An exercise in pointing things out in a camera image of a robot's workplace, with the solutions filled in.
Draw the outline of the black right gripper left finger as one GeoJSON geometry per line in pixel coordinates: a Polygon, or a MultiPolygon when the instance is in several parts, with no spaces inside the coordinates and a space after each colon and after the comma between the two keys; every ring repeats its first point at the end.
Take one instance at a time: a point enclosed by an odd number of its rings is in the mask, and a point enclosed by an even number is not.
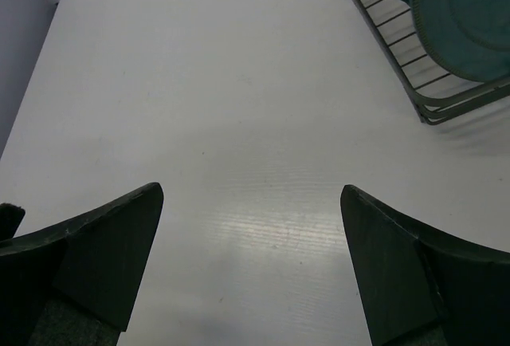
{"type": "Polygon", "coordinates": [[[1,343],[115,345],[127,330],[163,209],[149,183],[17,236],[25,210],[1,205],[1,343]]]}

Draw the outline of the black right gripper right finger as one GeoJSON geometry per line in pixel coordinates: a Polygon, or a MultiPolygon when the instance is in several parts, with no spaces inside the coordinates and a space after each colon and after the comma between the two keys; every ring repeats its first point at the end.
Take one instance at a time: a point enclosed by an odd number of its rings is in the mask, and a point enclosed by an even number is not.
{"type": "Polygon", "coordinates": [[[507,345],[509,254],[447,234],[353,185],[340,196],[373,345],[507,345]]]}

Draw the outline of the light blue round plate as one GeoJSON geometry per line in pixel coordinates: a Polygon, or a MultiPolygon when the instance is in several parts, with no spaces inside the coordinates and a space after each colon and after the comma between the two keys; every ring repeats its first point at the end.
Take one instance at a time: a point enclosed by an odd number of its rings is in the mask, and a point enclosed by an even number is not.
{"type": "Polygon", "coordinates": [[[409,0],[418,38],[453,75],[489,82],[509,74],[509,0],[409,0]]]}

